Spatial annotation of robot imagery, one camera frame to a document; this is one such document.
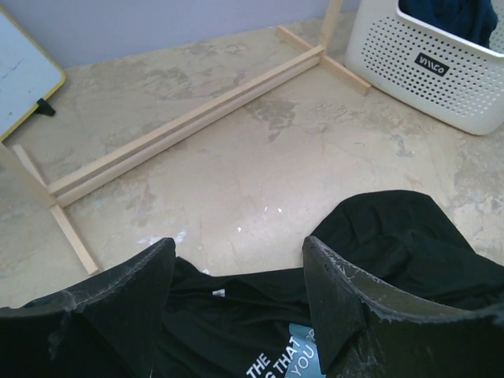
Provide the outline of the black garment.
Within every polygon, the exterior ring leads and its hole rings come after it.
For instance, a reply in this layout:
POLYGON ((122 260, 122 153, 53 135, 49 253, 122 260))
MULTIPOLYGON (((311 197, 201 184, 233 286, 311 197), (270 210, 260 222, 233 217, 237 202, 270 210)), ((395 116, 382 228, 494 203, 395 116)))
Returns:
MULTIPOLYGON (((503 267, 477 254, 428 195, 355 195, 308 237, 419 298, 468 311, 503 306, 503 267)), ((219 277, 177 258, 153 376, 327 377, 303 265, 219 277)))

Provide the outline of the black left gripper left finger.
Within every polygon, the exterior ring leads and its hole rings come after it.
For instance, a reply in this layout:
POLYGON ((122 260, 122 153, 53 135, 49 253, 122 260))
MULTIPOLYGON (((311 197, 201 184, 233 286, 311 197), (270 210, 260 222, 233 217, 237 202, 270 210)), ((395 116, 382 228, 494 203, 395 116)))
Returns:
POLYGON ((148 377, 176 259, 163 238, 127 261, 1 309, 3 377, 148 377))

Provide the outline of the navy blue t shirt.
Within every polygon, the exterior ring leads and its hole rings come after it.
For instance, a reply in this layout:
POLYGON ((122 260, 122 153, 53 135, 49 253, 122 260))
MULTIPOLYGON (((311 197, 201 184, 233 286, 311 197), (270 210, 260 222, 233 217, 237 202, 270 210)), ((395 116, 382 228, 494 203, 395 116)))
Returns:
POLYGON ((489 47, 498 25, 491 1, 402 0, 398 7, 404 14, 483 47, 489 47))

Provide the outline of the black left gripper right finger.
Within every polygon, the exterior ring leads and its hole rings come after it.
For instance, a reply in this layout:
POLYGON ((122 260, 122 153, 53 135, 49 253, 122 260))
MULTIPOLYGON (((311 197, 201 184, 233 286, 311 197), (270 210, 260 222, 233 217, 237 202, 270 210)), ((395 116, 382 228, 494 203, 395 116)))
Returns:
POLYGON ((302 245, 321 372, 327 377, 501 377, 503 306, 468 311, 407 293, 319 239, 302 245))

